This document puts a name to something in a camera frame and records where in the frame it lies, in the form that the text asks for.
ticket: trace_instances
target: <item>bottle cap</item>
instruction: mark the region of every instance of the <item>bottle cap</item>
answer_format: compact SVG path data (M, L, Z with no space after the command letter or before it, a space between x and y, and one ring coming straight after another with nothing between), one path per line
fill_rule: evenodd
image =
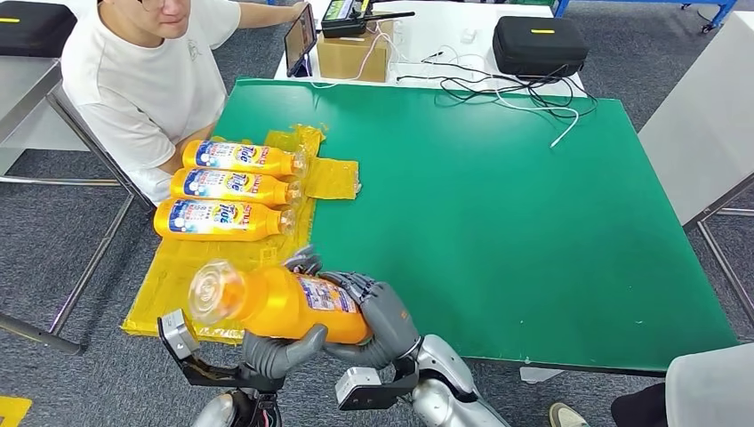
M233 317L244 298L244 280L226 260L212 260L194 275L188 309L194 320L213 325Z
M296 176L304 176L307 172L306 154L303 151L293 153L291 172Z
M296 228L296 212L293 209L282 211L277 226L282 234L293 234L293 230Z
M303 191L301 190L300 181L294 181L288 184L287 189L285 189L285 202L288 205L295 205L299 203L302 196Z

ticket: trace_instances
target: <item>robotic arm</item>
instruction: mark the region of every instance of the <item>robotic arm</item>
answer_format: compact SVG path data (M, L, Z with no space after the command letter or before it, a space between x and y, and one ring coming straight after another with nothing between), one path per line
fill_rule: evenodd
M233 368L206 364L195 355L199 343L182 310L158 318L157 329L190 384L234 388L211 400L194 427L282 425L277 391L283 387L284 378L271 380L246 363ZM424 336L393 365L396 376L392 383L382 383L373 367L346 371L335 385L339 409L387 409L398 399L405 399L428 426L510 427L484 402L469 367L439 336Z
M335 385L340 409L387 408L407 394L413 411L428 426L510 427L482 399L461 356L439 336L424 336L412 354L396 360L394 365L396 380L388 384L381 384L374 368L352 367L346 371ZM405 375L410 365L415 366L414 373ZM408 385L396 387L396 384L409 379L413 381L410 390L401 393Z
M199 344L182 310L163 316L157 320L160 338L189 383L235 387L213 399L194 427L280 426L277 391L285 373L323 345L338 359L369 366L352 367L337 382L340 410L387 409L403 399L428 426L510 427L482 399L461 356L437 335L419 336L390 285L358 273L320 272L322 263L312 246L301 249L284 266L345 289L372 329L372 339L358 346L324 343L326 329L321 325L314 325L298 342L246 333L246 362L234 368L213 367L194 355ZM395 378L382 383L377 368L390 364L396 369Z

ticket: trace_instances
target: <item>cardboard box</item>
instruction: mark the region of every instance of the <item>cardboard box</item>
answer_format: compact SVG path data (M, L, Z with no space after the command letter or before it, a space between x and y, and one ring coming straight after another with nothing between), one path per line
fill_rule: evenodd
M319 74L325 78L354 79L358 76L361 63L369 53L374 39L379 36L375 30L377 22L370 22L368 28L375 31L365 32L358 37L324 38L317 40L317 57L319 60ZM380 22L380 29L389 37L393 37L393 23ZM390 43L385 37L377 40L372 53L364 64L364 70L358 80L365 82L385 83L390 60Z

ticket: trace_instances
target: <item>black case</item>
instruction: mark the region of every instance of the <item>black case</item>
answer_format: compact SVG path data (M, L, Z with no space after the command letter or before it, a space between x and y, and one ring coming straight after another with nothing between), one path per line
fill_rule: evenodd
M76 16L62 4L0 3L0 55L59 58Z
M568 77L583 68L589 47L570 20L503 16L493 33L493 52L502 74Z

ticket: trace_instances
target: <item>bottle label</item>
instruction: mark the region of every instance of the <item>bottle label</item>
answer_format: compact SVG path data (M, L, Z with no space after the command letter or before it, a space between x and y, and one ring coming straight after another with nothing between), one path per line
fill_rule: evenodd
M193 196L221 198L228 194L256 194L260 184L259 175L193 169L186 175L183 191Z
M252 206L245 203L177 200L168 228L176 233L211 234L218 230L245 230Z
M217 169L261 166L267 162L269 147L234 144L231 142L204 141L197 149L198 166Z
M311 309L324 311L343 311L345 313L357 313L358 307L345 289L323 280L321 278L307 278L298 276L301 289L307 298L307 304Z

